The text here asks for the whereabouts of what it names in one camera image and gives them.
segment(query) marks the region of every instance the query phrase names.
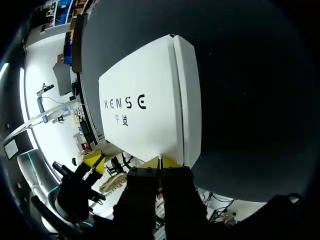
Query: yellow object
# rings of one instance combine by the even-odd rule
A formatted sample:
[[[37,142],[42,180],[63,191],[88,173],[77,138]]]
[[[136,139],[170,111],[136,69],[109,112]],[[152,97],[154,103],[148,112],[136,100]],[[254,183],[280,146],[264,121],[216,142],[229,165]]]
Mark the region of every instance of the yellow object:
[[[156,156],[154,158],[152,158],[150,161],[147,161],[146,163],[142,164],[139,166],[139,168],[148,168],[151,167],[153,169],[158,168],[158,161],[159,161],[159,157]],[[175,161],[171,160],[170,158],[163,156],[162,157],[162,162],[163,162],[163,168],[181,168],[182,166],[179,165],[178,163],[176,163]]]
[[[83,156],[83,162],[87,164],[90,168],[92,168],[92,166],[100,158],[100,156],[101,156],[101,151],[93,151]],[[102,159],[102,161],[99,163],[99,165],[95,169],[101,175],[104,174],[104,169],[105,169],[104,163],[105,163],[105,158]]]
[[[166,156],[163,156],[162,157],[162,162],[163,162],[163,168],[169,168],[169,167],[172,167],[172,168],[181,168],[182,166],[178,163],[176,163],[175,161],[173,161],[172,159],[166,157]]]

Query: wire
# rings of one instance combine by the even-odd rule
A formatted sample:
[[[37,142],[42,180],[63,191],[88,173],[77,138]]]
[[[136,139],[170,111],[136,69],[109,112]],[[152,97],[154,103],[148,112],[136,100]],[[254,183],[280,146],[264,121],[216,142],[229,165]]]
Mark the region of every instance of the wire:
[[[214,194],[212,193],[212,192],[210,192],[209,193],[209,196],[208,196],[208,198],[207,198],[207,200],[205,201],[205,205],[210,201],[210,199],[211,199],[211,197],[213,196]]]
[[[223,207],[220,207],[220,208],[214,210],[213,215],[215,215],[215,213],[217,213],[218,210],[223,209],[223,211],[221,211],[220,214],[217,215],[215,218],[213,218],[210,222],[215,222],[218,218],[220,218],[220,216],[234,203],[234,201],[235,200],[233,199],[232,202],[230,202],[228,206],[223,206]]]
[[[57,104],[65,104],[65,102],[58,102],[58,101],[56,101],[56,100],[54,100],[54,99],[52,99],[51,97],[48,97],[48,96],[40,96],[39,98],[41,98],[41,99],[51,99],[52,101],[54,101]],[[89,107],[87,104],[84,104],[82,102],[78,102],[78,103],[81,104],[81,105],[85,105],[85,106]]]
[[[215,199],[217,199],[218,201],[222,202],[222,203],[231,203],[233,200],[230,200],[230,201],[222,201],[218,198],[216,198],[214,195],[212,195],[212,197],[214,197]]]
[[[40,96],[41,99],[51,99],[52,101],[54,101],[55,103],[57,104],[64,104],[65,102],[58,102],[54,99],[52,99],[51,97],[48,97],[48,96]]]

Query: light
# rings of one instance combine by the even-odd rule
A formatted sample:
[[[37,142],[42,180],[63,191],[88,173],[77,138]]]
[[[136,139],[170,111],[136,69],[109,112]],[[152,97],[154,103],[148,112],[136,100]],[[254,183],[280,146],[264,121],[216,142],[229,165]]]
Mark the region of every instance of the light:
[[[88,222],[86,222],[86,221],[84,221],[83,223],[89,225],[90,227],[93,227],[92,224],[90,224],[90,223],[88,223]]]
[[[5,73],[8,65],[9,65],[9,63],[5,63],[5,64],[3,65],[3,67],[1,68],[1,71],[0,71],[0,81],[1,81],[1,78],[2,78],[2,76],[4,75],[4,73]]]
[[[19,77],[19,92],[20,92],[20,105],[22,111],[23,122],[26,123],[29,121],[27,115],[27,108],[26,108],[26,99],[25,99],[25,70],[21,67],[20,68],[20,77]],[[31,129],[27,129],[26,133],[29,136],[31,145],[33,149],[38,149],[37,142],[35,137],[31,131]]]

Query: white panel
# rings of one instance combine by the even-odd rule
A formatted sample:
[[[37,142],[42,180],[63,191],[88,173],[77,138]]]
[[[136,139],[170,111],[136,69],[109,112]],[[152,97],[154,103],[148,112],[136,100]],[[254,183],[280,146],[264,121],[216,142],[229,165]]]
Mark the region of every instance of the white panel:
[[[105,72],[99,78],[99,99],[108,141],[143,161],[164,155],[183,164],[182,110],[172,37],[143,46]]]
[[[191,168],[201,152],[202,113],[198,65],[195,48],[181,36],[177,35],[173,40],[183,116],[184,165]]]

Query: desk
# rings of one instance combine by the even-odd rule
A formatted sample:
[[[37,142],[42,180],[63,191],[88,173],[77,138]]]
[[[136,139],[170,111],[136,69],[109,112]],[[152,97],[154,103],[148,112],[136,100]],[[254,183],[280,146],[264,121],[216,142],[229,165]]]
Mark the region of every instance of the desk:
[[[201,87],[195,183],[257,202],[301,193],[320,141],[319,93],[302,40],[268,1],[200,2],[100,1],[82,39],[83,88],[96,128],[103,132],[99,77],[147,43],[180,35],[195,48]]]

